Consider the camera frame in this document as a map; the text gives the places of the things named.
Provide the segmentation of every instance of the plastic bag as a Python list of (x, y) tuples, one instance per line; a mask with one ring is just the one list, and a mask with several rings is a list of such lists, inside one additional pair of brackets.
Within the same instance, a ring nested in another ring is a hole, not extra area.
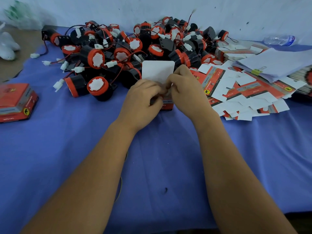
[(7, 23), (21, 30), (41, 30), (44, 26), (40, 13), (27, 3), (15, 0), (4, 13), (8, 18)]

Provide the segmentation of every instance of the plastic water bottle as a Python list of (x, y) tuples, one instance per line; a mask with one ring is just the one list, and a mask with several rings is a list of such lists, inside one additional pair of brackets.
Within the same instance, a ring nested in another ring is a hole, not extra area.
[(268, 45), (292, 46), (298, 43), (294, 35), (271, 35), (265, 37), (263, 42)]

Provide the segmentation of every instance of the table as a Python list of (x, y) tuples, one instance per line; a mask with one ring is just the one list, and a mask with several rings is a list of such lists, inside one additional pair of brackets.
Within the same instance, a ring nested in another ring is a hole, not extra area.
[[(39, 101), (29, 120), (0, 124), (0, 233), (21, 230), (96, 145), (127, 94), (122, 85), (107, 102), (91, 95), (73, 98), (66, 85), (55, 93), (52, 86), (64, 74), (59, 64), (41, 61), (62, 58), (62, 52), (48, 47), (48, 55), (28, 59), (11, 80), (29, 83)], [(287, 104), (290, 111), (251, 122), (222, 121), (279, 208), (284, 213), (312, 211), (312, 107)], [(216, 227), (198, 138), (176, 107), (160, 112), (136, 134), (121, 177), (106, 233)]]

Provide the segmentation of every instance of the hand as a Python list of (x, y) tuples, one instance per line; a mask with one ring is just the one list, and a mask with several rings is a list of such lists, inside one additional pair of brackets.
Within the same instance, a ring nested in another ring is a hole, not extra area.
[(201, 84), (187, 66), (181, 65), (173, 74), (169, 75), (166, 88), (171, 88), (174, 104), (193, 122), (203, 113), (213, 114), (214, 110), (210, 106)]
[[(162, 97), (167, 90), (158, 83), (147, 79), (140, 79), (130, 88), (124, 100), (117, 122), (137, 133), (147, 126), (162, 108)], [(157, 96), (154, 104), (150, 106), (151, 98)]]

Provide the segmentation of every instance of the right arm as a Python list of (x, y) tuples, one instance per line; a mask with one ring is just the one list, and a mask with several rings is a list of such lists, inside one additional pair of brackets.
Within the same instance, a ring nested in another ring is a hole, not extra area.
[(297, 233), (240, 155), (201, 84), (186, 66), (168, 77), (169, 87), (175, 105), (196, 129), (209, 204), (220, 231)]

